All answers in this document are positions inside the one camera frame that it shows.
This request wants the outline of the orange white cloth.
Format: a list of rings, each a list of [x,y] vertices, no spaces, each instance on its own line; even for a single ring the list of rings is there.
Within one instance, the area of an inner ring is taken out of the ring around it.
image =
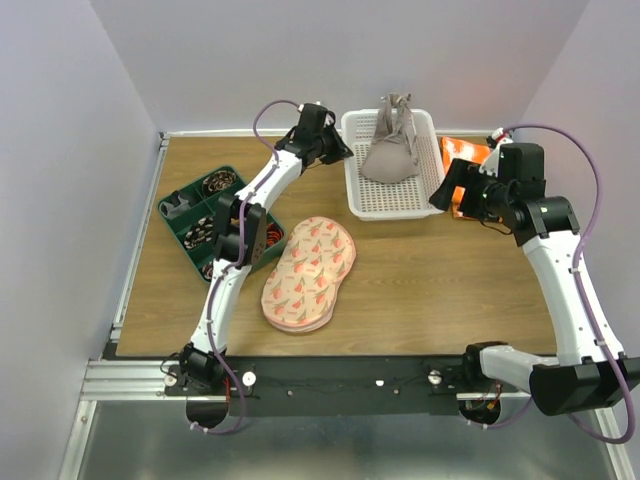
[[[491,153],[489,146],[453,137],[441,137],[440,148],[444,173],[448,172],[452,161],[455,158],[471,161],[476,164],[482,164]],[[454,191],[451,202],[451,212],[454,219],[464,218],[463,213],[460,211],[460,203],[463,199],[464,193],[465,189],[463,187],[457,187]]]

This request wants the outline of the taupe bra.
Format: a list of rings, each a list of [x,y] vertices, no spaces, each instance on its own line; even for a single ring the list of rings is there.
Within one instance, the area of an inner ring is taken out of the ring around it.
[[[382,184],[400,183],[419,173],[410,94],[390,93],[382,100],[363,177]]]

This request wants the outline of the white plastic basket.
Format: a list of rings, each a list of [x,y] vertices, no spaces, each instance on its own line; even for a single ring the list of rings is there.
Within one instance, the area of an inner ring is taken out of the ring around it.
[[[444,180],[431,115],[413,109],[403,121],[390,113],[391,130],[376,109],[345,113],[342,137],[353,151],[344,161],[350,211],[362,221],[412,220],[438,215],[429,199]]]

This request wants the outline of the pink floral laundry bag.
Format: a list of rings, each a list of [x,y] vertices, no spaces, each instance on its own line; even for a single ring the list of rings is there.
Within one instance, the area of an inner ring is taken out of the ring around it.
[[[261,307],[266,320],[295,334],[326,325],[356,255],[353,238],[337,221],[314,216],[300,222],[264,285]]]

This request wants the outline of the green compartment tray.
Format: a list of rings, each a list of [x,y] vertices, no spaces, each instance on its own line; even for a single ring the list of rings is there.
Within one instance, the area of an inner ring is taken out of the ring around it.
[[[185,252],[191,265],[198,271],[200,278],[207,284],[212,280],[213,261],[216,258],[215,241],[218,232],[215,215],[218,199],[226,194],[235,196],[245,186],[246,182],[237,170],[224,165],[174,190],[157,202],[157,210],[167,228],[180,244],[181,250]],[[240,202],[241,200],[235,201],[229,222],[223,218],[223,227],[218,228],[221,233],[227,223],[230,224],[228,230],[231,230],[232,237],[240,233],[238,218]],[[244,209],[245,246],[252,238],[250,227],[252,203],[251,200]],[[265,222],[265,235],[258,238],[263,240],[261,245],[264,246],[264,253],[252,264],[252,273],[278,258],[284,251],[286,230],[270,213],[265,214]]]

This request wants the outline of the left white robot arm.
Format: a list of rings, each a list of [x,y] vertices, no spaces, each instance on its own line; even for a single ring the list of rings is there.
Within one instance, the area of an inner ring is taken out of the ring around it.
[[[236,381],[223,355],[241,287],[266,251],[267,214],[278,197],[315,161],[331,165],[353,156],[340,137],[334,112],[319,103],[297,104],[297,123],[271,145],[266,165],[245,187],[218,198],[214,209],[212,279],[200,319],[180,351],[178,365],[201,395],[214,393],[226,378]]]

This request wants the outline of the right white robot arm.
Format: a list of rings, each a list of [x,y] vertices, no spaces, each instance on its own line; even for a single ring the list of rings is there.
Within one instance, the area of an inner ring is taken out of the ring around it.
[[[505,142],[477,164],[454,159],[430,197],[480,222],[498,220],[514,236],[539,282],[557,352],[539,357],[503,342],[468,347],[460,379],[480,392],[495,380],[531,395],[547,416],[608,408],[639,383],[639,360],[628,356],[612,332],[578,247],[580,226],[571,203],[546,195],[544,151],[534,143]]]

